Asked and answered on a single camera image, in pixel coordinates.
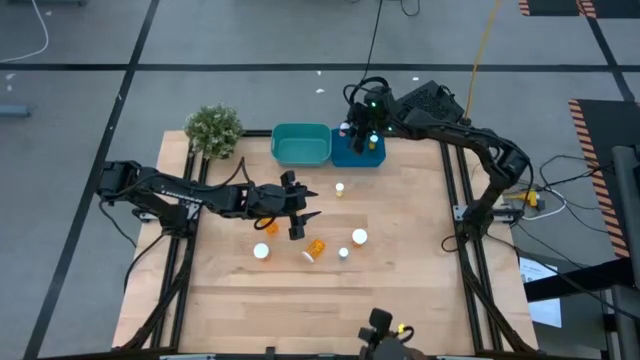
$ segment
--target paper sheet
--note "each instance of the paper sheet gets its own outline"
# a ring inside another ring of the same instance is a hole
[[[548,266],[554,270],[558,270],[555,266]],[[544,279],[553,275],[555,275],[553,271],[545,268],[537,262],[520,258],[520,276],[522,277],[522,282],[526,283],[529,281]],[[549,299],[529,303],[529,313],[531,314],[531,319],[535,322],[555,326],[557,328],[562,327],[560,299]]]

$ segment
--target orange object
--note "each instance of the orange object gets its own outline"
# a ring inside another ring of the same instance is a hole
[[[311,242],[311,244],[309,244],[307,250],[302,252],[302,255],[304,255],[304,257],[313,264],[314,262],[316,262],[318,256],[322,254],[325,247],[326,244],[322,240],[315,239]]]
[[[271,219],[262,219],[260,220],[260,225],[265,226],[269,221],[271,221]],[[273,235],[278,232],[278,224],[274,221],[271,225],[267,226],[265,230],[267,231],[267,234]]]

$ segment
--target orange and black striped tape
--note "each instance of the orange and black striped tape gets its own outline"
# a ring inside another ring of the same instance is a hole
[[[582,154],[587,160],[587,167],[595,169],[600,166],[600,164],[598,163],[598,157],[591,142],[591,136],[589,136],[589,129],[587,129],[587,124],[584,122],[584,114],[582,113],[580,103],[575,99],[569,100],[569,111],[573,118],[573,124],[576,126],[580,147],[582,147]],[[593,175],[591,175],[591,181],[596,191],[598,204],[602,210],[602,216],[604,217],[607,232],[609,233],[609,239],[613,245],[613,251],[617,257],[629,257],[627,244],[623,240],[620,222],[618,221],[616,211],[612,207],[613,203],[609,197],[607,183],[602,176],[602,172],[597,171],[593,173]]]
[[[576,0],[576,4],[578,5],[580,15],[596,18],[596,8],[593,6],[591,0]]]
[[[518,6],[520,7],[522,15],[531,15],[529,0],[518,0]],[[578,12],[580,12],[581,16],[588,16],[594,19],[596,18],[596,9],[593,6],[592,0],[576,0],[576,6],[578,7]]]

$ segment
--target green plant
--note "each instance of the green plant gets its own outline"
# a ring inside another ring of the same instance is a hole
[[[218,104],[203,106],[200,111],[187,116],[184,128],[196,152],[202,151],[205,159],[225,159],[242,136],[242,125],[235,109]]]

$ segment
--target gray floor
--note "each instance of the gray floor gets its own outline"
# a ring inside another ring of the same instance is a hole
[[[86,7],[42,5],[51,43],[28,63],[129,61],[149,0],[93,0]],[[373,54],[377,63],[469,64],[491,9],[490,0],[422,1],[405,17],[396,1],[384,3]],[[362,63],[377,1],[161,0],[141,63],[257,64]],[[600,20],[621,64],[640,64],[640,20]],[[36,50],[43,39],[33,9],[0,2],[0,58]],[[534,18],[505,2],[486,49],[488,64],[606,64],[584,18]],[[200,105],[224,102],[238,109],[248,129],[280,122],[338,124],[345,116],[341,90],[361,72],[137,72],[108,159],[155,164],[161,135],[180,129]],[[463,101],[466,72],[371,72],[401,95],[433,79]],[[28,119],[0,120],[0,358],[17,359],[42,305],[91,163],[111,112],[122,72],[0,71],[0,103],[33,106]],[[640,96],[640,74],[625,74]],[[480,73],[472,117],[518,143],[539,166],[563,153],[580,156],[569,116],[570,98],[621,100],[607,73]],[[580,162],[549,168],[553,178],[584,171]],[[558,187],[567,198],[595,205],[588,180]],[[111,209],[129,234],[139,224],[130,208]],[[604,227],[597,211],[576,211]],[[607,237],[568,213],[524,226],[585,264],[614,258]],[[517,244],[554,257],[515,232]],[[41,356],[108,350],[122,300],[122,279],[133,249],[91,206]],[[544,337],[544,349],[589,353],[581,344]]]

